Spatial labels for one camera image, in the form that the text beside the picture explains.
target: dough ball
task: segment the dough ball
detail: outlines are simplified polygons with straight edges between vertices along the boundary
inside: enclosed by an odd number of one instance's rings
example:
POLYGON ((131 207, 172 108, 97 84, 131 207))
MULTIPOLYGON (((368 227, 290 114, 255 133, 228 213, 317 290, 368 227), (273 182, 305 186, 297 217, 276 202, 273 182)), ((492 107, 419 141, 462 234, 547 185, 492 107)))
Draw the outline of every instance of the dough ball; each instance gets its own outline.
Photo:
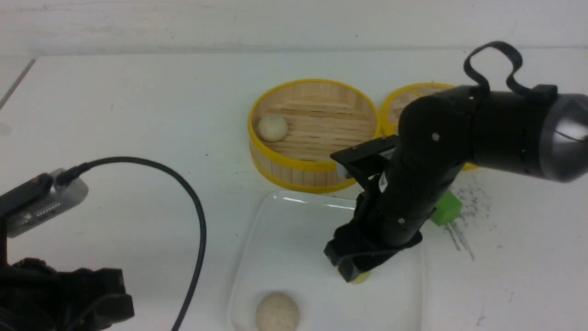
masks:
POLYGON ((275 143, 286 138, 288 123, 280 115, 266 115, 259 120, 258 133, 261 139, 269 143, 275 143))
POLYGON ((300 322, 300 310, 291 297, 273 293, 259 304, 255 321, 259 331, 295 331, 300 322))

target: sticker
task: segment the sticker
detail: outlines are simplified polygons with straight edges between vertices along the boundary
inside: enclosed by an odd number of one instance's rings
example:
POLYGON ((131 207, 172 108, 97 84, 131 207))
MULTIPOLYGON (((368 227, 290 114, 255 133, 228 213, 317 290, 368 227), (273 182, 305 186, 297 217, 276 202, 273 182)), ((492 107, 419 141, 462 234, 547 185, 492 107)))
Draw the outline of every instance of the sticker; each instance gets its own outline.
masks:
POLYGON ((378 186, 380 187, 380 192, 384 193, 386 187, 388 187, 388 180, 386 179, 386 173, 382 172, 382 176, 380 180, 377 182, 378 186))
POLYGON ((385 159, 390 160, 392 158, 392 154, 394 154, 394 150, 395 149, 396 149, 396 147, 395 148, 391 148, 391 149, 386 150, 386 151, 383 151, 383 152, 380 153, 380 155, 382 157, 384 157, 385 159))

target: bamboo steamer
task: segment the bamboo steamer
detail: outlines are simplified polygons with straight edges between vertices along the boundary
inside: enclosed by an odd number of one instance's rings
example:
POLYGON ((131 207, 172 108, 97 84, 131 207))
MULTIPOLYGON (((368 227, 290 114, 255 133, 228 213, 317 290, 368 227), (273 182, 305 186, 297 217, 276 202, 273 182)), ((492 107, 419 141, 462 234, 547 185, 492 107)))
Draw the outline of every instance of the bamboo steamer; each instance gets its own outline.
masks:
MULTIPOLYGON (((382 132, 384 135, 398 134, 398 121, 404 108, 412 101, 429 94, 445 91, 455 86, 435 82, 407 85, 392 92, 382 104, 380 117, 382 118, 382 132)), ((477 167, 467 163, 463 170, 477 167)))
POLYGON ((339 178, 330 154, 380 136, 374 103, 359 90, 337 81, 299 80, 272 88, 253 105, 248 119, 255 167, 288 190, 328 193, 355 183, 339 178), (259 138, 257 124, 268 114, 288 122, 284 140, 259 138))

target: table surface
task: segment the table surface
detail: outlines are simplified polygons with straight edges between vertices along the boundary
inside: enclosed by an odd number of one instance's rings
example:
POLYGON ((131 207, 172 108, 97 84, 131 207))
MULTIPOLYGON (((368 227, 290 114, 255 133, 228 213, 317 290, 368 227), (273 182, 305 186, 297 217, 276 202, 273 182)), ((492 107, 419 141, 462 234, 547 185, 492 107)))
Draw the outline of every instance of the table surface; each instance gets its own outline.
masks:
MULTIPOLYGON (((588 90, 588 50, 522 53, 522 83, 588 90)), ((176 169, 200 194, 209 227, 184 329, 228 330, 248 228, 261 201, 279 190, 249 158, 246 119, 254 101, 282 82, 312 77, 346 82, 381 104, 406 84, 470 84, 465 56, 423 50, 40 58, 0 112, 0 124, 10 128, 0 135, 0 190, 113 155, 176 169)), ((493 88, 505 88, 510 64, 503 56, 484 52, 473 64, 493 88)), ((10 261, 39 257, 63 271, 123 268, 136 317, 112 329, 169 329, 198 249, 189 197, 167 175, 138 165, 104 166, 83 179, 86 201, 10 240, 10 261)), ((423 330, 583 330, 588 177, 557 184, 475 170, 458 176, 452 190, 465 204, 456 227, 423 228, 423 330)))

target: green block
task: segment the green block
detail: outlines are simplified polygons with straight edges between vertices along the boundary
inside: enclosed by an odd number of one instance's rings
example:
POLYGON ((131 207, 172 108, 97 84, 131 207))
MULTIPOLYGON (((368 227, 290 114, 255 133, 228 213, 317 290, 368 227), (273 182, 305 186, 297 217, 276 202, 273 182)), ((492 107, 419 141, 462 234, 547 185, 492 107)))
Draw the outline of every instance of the green block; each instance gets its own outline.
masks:
POLYGON ((438 226, 445 226, 459 217, 462 206, 462 202, 453 193, 447 191, 435 206, 437 210, 431 216, 431 221, 438 226))

